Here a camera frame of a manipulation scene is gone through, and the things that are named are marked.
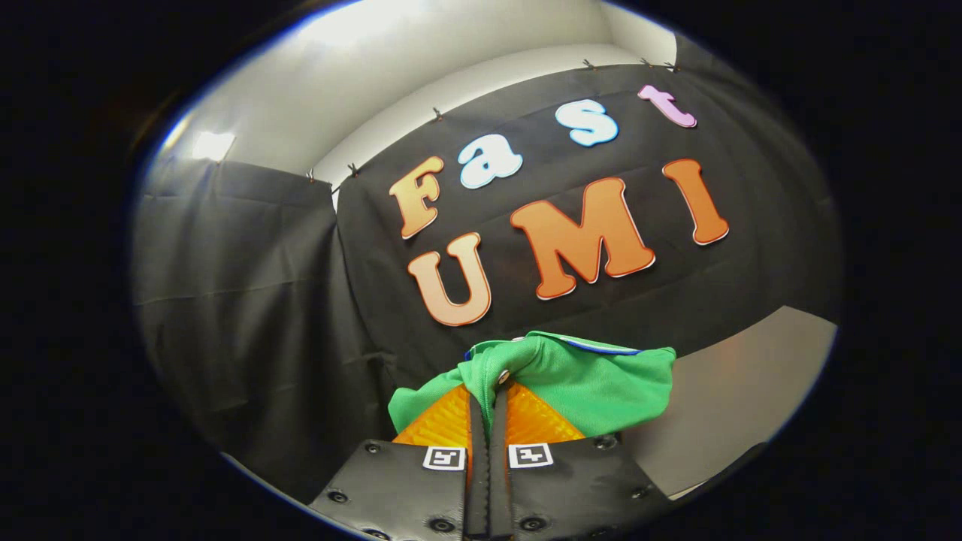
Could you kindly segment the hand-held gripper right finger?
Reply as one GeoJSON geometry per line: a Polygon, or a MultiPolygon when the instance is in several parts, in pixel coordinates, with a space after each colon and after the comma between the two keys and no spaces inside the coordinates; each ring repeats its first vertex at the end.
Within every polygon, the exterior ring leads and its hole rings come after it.
{"type": "Polygon", "coordinates": [[[512,398],[496,391],[489,446],[491,540],[616,540],[666,514],[669,497],[612,434],[508,441],[512,398]]]}

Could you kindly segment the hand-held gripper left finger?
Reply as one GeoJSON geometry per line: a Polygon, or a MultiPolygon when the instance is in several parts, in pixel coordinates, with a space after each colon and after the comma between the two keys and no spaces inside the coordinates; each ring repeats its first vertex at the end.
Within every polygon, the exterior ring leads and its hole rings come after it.
{"type": "Polygon", "coordinates": [[[361,442],[310,510],[379,540],[484,540],[489,497],[481,408],[458,386],[392,441],[361,442]]]}

